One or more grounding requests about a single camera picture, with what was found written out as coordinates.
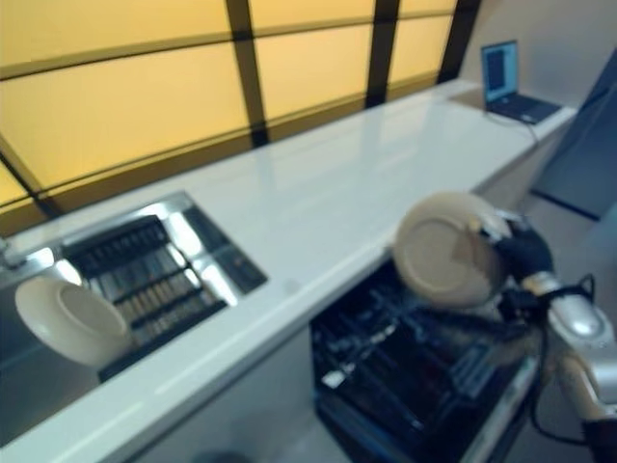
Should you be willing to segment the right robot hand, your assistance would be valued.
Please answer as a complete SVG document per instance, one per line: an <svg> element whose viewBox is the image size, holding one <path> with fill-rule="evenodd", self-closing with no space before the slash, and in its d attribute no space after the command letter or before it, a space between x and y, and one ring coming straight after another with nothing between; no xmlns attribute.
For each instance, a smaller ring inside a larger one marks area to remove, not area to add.
<svg viewBox="0 0 617 463"><path fill-rule="evenodd" d="M508 274L520 285L529 277L552 274L554 263L550 247L527 218L505 210L497 214L507 224L509 235L484 225L479 219L474 219L470 228L493 247Z"/></svg>

